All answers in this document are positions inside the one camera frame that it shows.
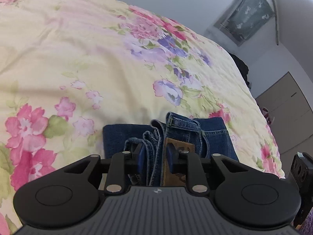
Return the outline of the blue denim jeans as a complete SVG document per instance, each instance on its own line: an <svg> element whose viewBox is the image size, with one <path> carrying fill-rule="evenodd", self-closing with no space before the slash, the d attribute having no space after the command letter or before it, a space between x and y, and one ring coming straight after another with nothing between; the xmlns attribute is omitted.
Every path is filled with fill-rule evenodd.
<svg viewBox="0 0 313 235"><path fill-rule="evenodd" d="M165 122L154 119L150 125L106 125L102 136L107 159L118 152L135 152L139 148L139 170L128 175L134 186L161 186L171 179L166 158L169 143L201 158L218 153L238 160L221 117L191 119L169 112Z"/></svg>

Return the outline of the black and red clothes pile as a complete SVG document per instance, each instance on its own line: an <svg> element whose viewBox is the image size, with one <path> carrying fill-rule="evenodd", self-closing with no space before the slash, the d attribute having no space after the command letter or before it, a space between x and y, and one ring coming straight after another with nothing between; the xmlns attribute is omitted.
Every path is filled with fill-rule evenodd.
<svg viewBox="0 0 313 235"><path fill-rule="evenodd" d="M249 89L251 89L250 82L248 81L248 73L249 73L248 66L240 58L238 58L236 55L231 54L231 53L229 55L232 57L233 61L235 62L235 64L236 64L240 74L242 75L242 78L244 79L247 87Z"/></svg>

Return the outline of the floral yellow bed quilt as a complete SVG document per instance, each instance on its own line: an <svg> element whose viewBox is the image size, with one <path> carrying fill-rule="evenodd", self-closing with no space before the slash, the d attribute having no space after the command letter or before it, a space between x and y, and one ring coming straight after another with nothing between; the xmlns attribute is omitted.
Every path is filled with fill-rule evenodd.
<svg viewBox="0 0 313 235"><path fill-rule="evenodd" d="M117 0L1 0L1 234L25 183L102 154L108 124L221 117L240 162L284 177L232 57L180 23Z"/></svg>

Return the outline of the grey cabinet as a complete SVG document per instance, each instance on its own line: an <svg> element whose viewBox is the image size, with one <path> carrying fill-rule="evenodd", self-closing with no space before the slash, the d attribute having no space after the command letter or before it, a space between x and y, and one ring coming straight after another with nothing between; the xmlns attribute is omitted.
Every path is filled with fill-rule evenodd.
<svg viewBox="0 0 313 235"><path fill-rule="evenodd" d="M256 98L281 154L312 136L312 109L290 73Z"/></svg>

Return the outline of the purple fuzzy blanket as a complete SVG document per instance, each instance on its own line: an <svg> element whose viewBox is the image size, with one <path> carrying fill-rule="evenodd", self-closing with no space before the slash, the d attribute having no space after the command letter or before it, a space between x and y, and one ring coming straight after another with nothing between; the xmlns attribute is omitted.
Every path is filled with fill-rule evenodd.
<svg viewBox="0 0 313 235"><path fill-rule="evenodd" d="M313 209L311 209L308 216L304 220L299 232L303 235L313 235Z"/></svg>

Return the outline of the green patterned window curtain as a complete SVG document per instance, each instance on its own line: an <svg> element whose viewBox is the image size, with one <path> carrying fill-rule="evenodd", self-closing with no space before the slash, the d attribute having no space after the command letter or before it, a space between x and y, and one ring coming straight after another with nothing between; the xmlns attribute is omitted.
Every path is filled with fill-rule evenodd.
<svg viewBox="0 0 313 235"><path fill-rule="evenodd" d="M267 0L234 0L214 27L241 46L272 17L274 11Z"/></svg>

